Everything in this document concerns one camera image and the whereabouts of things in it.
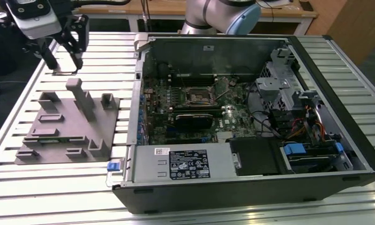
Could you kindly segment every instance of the wooden table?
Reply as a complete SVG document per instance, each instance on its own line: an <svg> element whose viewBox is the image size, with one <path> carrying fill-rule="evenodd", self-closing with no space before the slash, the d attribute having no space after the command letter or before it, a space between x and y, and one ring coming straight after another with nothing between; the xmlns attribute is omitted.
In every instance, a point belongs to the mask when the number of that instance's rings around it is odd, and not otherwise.
<svg viewBox="0 0 375 225"><path fill-rule="evenodd" d="M295 35L304 35L311 21L318 17L316 12L303 11L299 0L282 9L262 8L259 22L296 23ZM139 32L137 20L141 17L141 3L132 0L125 6L85 6L79 12L96 19L127 19L131 32ZM182 0L151 0L149 13L153 20L184 20L186 1Z"/></svg>

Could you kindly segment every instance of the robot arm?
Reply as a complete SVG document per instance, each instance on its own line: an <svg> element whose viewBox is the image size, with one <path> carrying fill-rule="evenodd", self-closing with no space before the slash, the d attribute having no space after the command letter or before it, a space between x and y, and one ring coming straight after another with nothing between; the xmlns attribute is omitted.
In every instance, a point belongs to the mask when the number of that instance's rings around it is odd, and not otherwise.
<svg viewBox="0 0 375 225"><path fill-rule="evenodd" d="M183 34L246 35L262 14L254 0L188 0Z"/></svg>
<svg viewBox="0 0 375 225"><path fill-rule="evenodd" d="M131 0L0 0L0 28L9 29L23 41L23 50L44 59L57 69L45 38L53 38L68 51L76 66L83 67L81 53L88 46L88 16L72 15L84 5L125 5ZM254 0L188 0L183 34L247 34L260 17ZM77 40L71 32L77 33Z"/></svg>
<svg viewBox="0 0 375 225"><path fill-rule="evenodd" d="M88 46L88 16L72 15L84 5L125 5L131 0L0 0L0 28L20 37L23 50L44 59L49 69L57 69L45 38L53 38L71 54L76 71L83 67L81 53ZM71 32L77 33L77 40Z"/></svg>

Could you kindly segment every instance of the metal bracket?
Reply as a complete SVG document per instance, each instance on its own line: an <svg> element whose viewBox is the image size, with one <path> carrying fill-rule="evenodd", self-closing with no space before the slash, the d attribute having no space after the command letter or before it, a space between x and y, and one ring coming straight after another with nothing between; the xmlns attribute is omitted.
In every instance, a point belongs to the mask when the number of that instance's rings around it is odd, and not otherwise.
<svg viewBox="0 0 375 225"><path fill-rule="evenodd" d="M133 42L135 51L136 52L143 51L148 47L147 44L149 43L149 41L151 40L148 39L148 34L147 33L136 34L135 42Z"/></svg>

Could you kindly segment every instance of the barcode label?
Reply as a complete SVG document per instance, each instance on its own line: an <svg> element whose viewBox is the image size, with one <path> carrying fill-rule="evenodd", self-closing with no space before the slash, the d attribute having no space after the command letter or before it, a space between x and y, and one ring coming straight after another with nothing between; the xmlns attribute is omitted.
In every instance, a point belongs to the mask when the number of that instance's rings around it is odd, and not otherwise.
<svg viewBox="0 0 375 225"><path fill-rule="evenodd" d="M153 154L155 155L168 155L170 148L155 148Z"/></svg>

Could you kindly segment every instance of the sticker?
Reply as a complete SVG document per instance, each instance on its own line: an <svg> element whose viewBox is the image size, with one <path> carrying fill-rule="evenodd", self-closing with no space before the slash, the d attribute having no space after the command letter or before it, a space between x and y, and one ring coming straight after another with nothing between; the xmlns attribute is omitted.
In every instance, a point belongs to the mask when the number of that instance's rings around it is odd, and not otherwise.
<svg viewBox="0 0 375 225"><path fill-rule="evenodd" d="M108 13L125 13L124 10L108 10Z"/></svg>
<svg viewBox="0 0 375 225"><path fill-rule="evenodd" d="M170 148L155 148L153 154L155 155L168 155L170 154Z"/></svg>
<svg viewBox="0 0 375 225"><path fill-rule="evenodd" d="M170 175L172 180L210 178L207 150L171 151Z"/></svg>
<svg viewBox="0 0 375 225"><path fill-rule="evenodd" d="M214 51L215 46L214 45L204 45L203 50L204 51Z"/></svg>

